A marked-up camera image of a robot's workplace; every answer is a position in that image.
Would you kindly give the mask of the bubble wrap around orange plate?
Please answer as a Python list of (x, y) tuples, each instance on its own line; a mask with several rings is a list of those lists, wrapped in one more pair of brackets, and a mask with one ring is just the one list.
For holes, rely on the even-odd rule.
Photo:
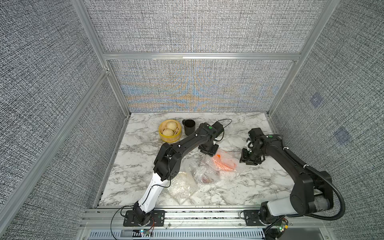
[(208, 160), (208, 163), (216, 171), (235, 172), (238, 167), (237, 160), (223, 150), (217, 150), (216, 154)]

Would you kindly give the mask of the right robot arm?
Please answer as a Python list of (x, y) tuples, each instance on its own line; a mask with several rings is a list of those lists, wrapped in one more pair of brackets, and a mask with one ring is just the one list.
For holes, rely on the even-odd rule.
[(301, 160), (284, 144), (280, 135), (264, 134), (260, 128), (251, 129), (240, 163), (257, 166), (267, 157), (283, 168), (292, 179), (293, 187), (287, 197), (261, 204), (259, 219), (263, 224), (270, 226), (285, 216), (336, 221), (345, 215), (345, 200), (328, 172), (319, 171)]

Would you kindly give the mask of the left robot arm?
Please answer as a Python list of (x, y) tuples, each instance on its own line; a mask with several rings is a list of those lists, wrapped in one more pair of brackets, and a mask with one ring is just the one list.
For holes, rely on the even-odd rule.
[(213, 125), (202, 123), (189, 136), (183, 140), (169, 144), (164, 143), (154, 162), (152, 179), (143, 197), (134, 206), (134, 216), (139, 224), (144, 226), (151, 219), (151, 212), (156, 206), (156, 202), (164, 188), (171, 186), (171, 181), (175, 178), (181, 167), (182, 159), (195, 148), (201, 153), (213, 157), (219, 145), (215, 144), (216, 138), (224, 132), (221, 123), (215, 122)]

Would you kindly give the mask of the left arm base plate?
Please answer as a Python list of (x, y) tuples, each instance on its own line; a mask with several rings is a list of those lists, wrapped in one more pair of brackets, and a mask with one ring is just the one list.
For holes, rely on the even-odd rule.
[(136, 215), (135, 211), (126, 211), (124, 227), (162, 227), (165, 220), (165, 211), (151, 211), (150, 214)]

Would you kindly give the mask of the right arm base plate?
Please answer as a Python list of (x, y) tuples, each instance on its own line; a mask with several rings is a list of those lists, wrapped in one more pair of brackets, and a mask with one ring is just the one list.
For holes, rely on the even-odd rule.
[(264, 224), (260, 220), (259, 212), (260, 212), (260, 210), (256, 210), (256, 209), (243, 211), (246, 226), (256, 227), (256, 226), (268, 226), (269, 225), (269, 224)]

